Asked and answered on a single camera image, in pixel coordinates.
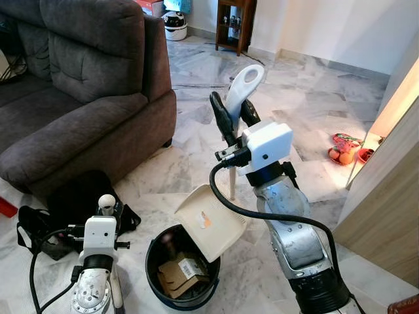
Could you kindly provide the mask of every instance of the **sofa armrest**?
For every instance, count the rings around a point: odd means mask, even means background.
[[[0,177],[19,186],[42,179],[146,104],[141,94],[111,96],[67,113],[4,151],[0,155]]]
[[[142,93],[152,102],[172,89],[164,21],[144,15],[145,51]]]

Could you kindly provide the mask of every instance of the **cardboard box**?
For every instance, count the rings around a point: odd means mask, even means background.
[[[170,260],[159,268],[158,280],[164,293],[176,299],[197,283],[210,281],[201,259],[195,254],[179,253],[176,260]]]

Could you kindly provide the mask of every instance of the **black cable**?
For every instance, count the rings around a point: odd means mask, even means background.
[[[55,236],[57,234],[65,234],[67,233],[66,229],[61,229],[61,230],[56,230],[53,232],[50,232],[49,234],[47,234],[46,236],[44,236],[41,241],[38,243],[38,246],[36,246],[34,252],[33,252],[33,256],[32,256],[32,261],[31,261],[31,267],[29,269],[29,285],[31,287],[31,294],[32,294],[32,299],[33,299],[33,304],[35,305],[35,310],[37,312],[37,314],[42,313],[41,312],[41,308],[39,307],[39,301],[38,301],[38,297],[37,297],[37,291],[35,290],[35,282],[33,280],[33,273],[35,271],[35,263],[37,261],[37,257],[38,254],[41,252],[41,247],[42,244],[45,241],[48,241],[48,239],[52,236]]]
[[[255,212],[255,211],[249,211],[247,209],[241,208],[241,207],[233,204],[232,202],[228,201],[224,197],[224,195],[220,192],[220,190],[217,188],[217,185],[215,183],[215,174],[220,169],[223,169],[224,167],[228,167],[228,166],[230,166],[228,164],[228,162],[221,162],[220,164],[217,164],[211,170],[211,173],[210,173],[210,176],[209,176],[210,177],[209,178],[209,181],[210,181],[209,185],[211,186],[211,189],[212,189],[215,197],[217,197],[217,199],[225,207],[229,208],[230,210],[232,210],[235,213],[238,213],[242,216],[247,216],[247,217],[256,218],[256,219],[264,219],[264,220],[279,220],[279,221],[299,222],[299,223],[302,223],[302,224],[310,224],[310,225],[315,226],[319,229],[322,229],[326,233],[327,240],[329,242],[330,252],[331,252],[331,255],[332,255],[333,269],[334,269],[338,279],[343,281],[342,275],[340,274],[340,270],[339,270],[335,240],[333,239],[332,231],[330,231],[330,229],[328,229],[328,227],[326,227],[321,222],[318,222],[318,221],[313,220],[313,219],[309,219],[309,218],[301,217],[301,216],[295,216],[295,215],[270,214],[270,213],[260,213],[260,212]],[[364,310],[362,309],[362,307],[360,306],[360,304],[358,303],[358,301],[356,300],[355,296],[352,293],[350,293],[350,297],[352,299],[354,299],[354,301],[355,301],[356,305],[358,306],[358,309],[361,312],[361,314],[366,314],[364,312]]]
[[[52,303],[54,303],[56,300],[58,300],[59,298],[61,298],[64,294],[66,294],[67,292],[69,292],[69,290],[71,288],[73,288],[75,283],[70,283],[69,286],[67,288],[65,288],[64,290],[62,290],[59,294],[57,294],[55,297],[53,297],[51,300],[49,300],[40,310],[37,314],[41,314],[48,306],[50,306]]]

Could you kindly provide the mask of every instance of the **white plastic tool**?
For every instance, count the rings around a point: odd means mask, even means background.
[[[256,76],[253,80],[246,82],[247,75],[251,72],[256,72]],[[250,94],[256,89],[259,83],[262,81],[264,75],[264,69],[261,65],[253,64],[245,67],[238,73],[236,78],[231,84],[230,90],[228,91],[225,108],[233,122],[234,136],[238,134],[238,122],[240,119],[240,111],[242,110],[242,103],[247,99]],[[236,189],[236,168],[230,169],[230,199],[235,199]]]
[[[208,184],[192,191],[175,217],[210,263],[238,240],[248,220],[220,203]]]

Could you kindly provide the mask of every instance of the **white handle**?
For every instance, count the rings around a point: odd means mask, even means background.
[[[252,71],[256,71],[256,77],[250,82],[246,82],[246,75]],[[243,101],[256,89],[262,81],[264,69],[261,65],[253,64],[245,67],[238,73],[233,83],[231,84],[230,91],[227,95],[225,108],[231,116],[235,134],[237,134],[238,120],[240,111],[242,109]]]

